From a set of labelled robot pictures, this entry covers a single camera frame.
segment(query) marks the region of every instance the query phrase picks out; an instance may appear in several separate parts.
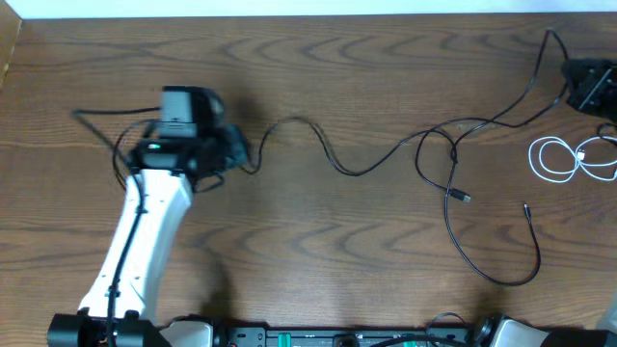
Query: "black device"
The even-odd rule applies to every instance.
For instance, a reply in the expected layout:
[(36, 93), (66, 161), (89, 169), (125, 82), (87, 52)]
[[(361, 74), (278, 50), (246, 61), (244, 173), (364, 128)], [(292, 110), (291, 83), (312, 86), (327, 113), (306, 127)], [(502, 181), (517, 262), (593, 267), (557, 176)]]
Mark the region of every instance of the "black device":
[(606, 59), (569, 59), (561, 71), (568, 104), (587, 115), (617, 122), (617, 63)]
[(246, 163), (248, 142), (237, 125), (224, 124), (223, 115), (223, 101), (209, 89), (164, 87), (159, 138), (143, 139), (130, 151), (131, 170), (183, 173), (196, 186)]

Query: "black bracket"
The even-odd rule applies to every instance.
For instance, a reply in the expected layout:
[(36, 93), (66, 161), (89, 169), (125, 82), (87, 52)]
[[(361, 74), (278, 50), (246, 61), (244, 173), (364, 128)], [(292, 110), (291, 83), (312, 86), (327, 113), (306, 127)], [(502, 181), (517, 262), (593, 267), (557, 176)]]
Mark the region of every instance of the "black bracket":
[(617, 121), (617, 64), (609, 60), (571, 59), (561, 67), (568, 104), (587, 115)]
[[(116, 344), (122, 347), (171, 347), (148, 320), (139, 320), (136, 315), (127, 315), (116, 326)], [(98, 346), (105, 336), (104, 319), (78, 314), (56, 314), (47, 330), (49, 347)]]

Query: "black electronic component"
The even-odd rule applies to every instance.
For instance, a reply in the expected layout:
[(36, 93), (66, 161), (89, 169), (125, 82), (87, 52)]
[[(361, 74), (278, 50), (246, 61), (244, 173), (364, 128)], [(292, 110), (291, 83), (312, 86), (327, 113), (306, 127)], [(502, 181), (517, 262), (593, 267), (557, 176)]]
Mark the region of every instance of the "black electronic component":
[(571, 59), (561, 71), (568, 83), (568, 104), (587, 115), (617, 121), (617, 64), (600, 59)]
[(186, 174), (193, 188), (210, 176), (247, 161), (247, 141), (236, 125), (223, 123), (221, 98), (206, 88), (163, 88), (159, 139), (143, 139), (130, 151), (131, 171)]
[(103, 339), (104, 332), (103, 324), (85, 314), (56, 313), (47, 330), (47, 346), (95, 346)]
[(471, 338), (473, 344), (476, 346), (489, 347), (495, 337), (499, 323), (506, 319), (510, 319), (510, 317), (503, 314), (493, 314), (480, 319), (473, 329)]
[(248, 325), (229, 330), (229, 346), (237, 347), (429, 347), (471, 346), (467, 327), (439, 327), (427, 334), (423, 329), (336, 330), (336, 329), (269, 329)]

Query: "white wall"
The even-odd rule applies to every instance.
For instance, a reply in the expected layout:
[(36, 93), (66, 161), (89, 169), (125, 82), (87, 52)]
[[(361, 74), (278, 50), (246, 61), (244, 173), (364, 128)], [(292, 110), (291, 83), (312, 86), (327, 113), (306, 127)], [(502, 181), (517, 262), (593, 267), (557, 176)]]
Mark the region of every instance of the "white wall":
[(617, 12), (617, 0), (7, 0), (24, 19), (392, 13)]

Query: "usb connector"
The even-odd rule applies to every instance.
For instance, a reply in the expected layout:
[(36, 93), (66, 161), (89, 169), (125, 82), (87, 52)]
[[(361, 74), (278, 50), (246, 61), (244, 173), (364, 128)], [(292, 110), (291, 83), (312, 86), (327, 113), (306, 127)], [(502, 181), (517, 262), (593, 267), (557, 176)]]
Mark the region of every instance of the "usb connector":
[(460, 200), (462, 202), (470, 202), (471, 201), (471, 196), (463, 191), (460, 191), (458, 189), (451, 189), (450, 190), (450, 196), (456, 200)]
[(529, 208), (529, 205), (525, 203), (523, 205), (523, 210), (525, 217), (527, 217), (527, 219), (531, 221), (531, 208)]

